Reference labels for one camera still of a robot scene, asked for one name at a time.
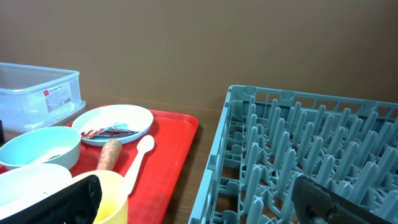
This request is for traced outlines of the yellow plastic cup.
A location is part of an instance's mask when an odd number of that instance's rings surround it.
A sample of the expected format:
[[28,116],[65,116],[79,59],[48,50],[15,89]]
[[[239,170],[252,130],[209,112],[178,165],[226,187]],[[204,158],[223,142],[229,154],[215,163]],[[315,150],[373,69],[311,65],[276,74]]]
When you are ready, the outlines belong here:
[[110,170],[93,170],[72,178],[72,182],[96,175],[99,178],[102,199],[94,224],[127,224],[128,194],[125,192],[124,177]]

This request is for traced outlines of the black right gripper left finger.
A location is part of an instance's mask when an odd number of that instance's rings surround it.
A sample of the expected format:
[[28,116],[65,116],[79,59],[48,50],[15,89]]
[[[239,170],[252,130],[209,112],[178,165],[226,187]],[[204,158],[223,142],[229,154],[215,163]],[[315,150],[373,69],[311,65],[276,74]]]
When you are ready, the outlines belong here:
[[102,199],[99,177],[89,175],[1,220],[1,224],[92,224]]

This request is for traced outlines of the light blue bowl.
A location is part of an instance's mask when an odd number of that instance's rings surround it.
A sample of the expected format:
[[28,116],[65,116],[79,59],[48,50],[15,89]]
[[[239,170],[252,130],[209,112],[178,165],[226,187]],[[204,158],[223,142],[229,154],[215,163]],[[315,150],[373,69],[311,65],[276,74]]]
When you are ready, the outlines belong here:
[[58,164],[32,164],[1,174],[1,219],[49,197],[71,182],[70,171]]

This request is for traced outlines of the mint green bowl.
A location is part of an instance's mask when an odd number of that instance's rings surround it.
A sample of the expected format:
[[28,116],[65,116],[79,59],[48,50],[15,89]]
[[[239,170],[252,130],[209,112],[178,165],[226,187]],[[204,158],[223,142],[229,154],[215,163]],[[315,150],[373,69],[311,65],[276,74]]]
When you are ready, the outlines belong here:
[[22,134],[1,147],[1,165],[7,170],[52,163],[71,169],[80,156],[81,134],[67,126],[41,128]]

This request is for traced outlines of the red snack wrapper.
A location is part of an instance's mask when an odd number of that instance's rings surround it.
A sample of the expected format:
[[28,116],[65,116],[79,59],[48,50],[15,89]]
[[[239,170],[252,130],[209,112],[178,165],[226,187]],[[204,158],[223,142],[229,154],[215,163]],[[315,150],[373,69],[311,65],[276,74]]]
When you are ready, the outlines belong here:
[[91,129],[89,131],[83,131],[81,133],[82,138],[93,139],[93,138],[111,138],[120,136],[130,136],[136,134],[137,131],[132,131],[128,129],[107,127],[99,129]]

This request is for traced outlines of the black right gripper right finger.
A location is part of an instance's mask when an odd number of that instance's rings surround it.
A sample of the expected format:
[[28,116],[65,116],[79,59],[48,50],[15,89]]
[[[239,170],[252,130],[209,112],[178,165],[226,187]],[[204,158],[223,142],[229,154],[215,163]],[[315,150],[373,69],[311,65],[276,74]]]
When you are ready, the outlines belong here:
[[389,223],[304,175],[295,179],[291,199],[300,223]]

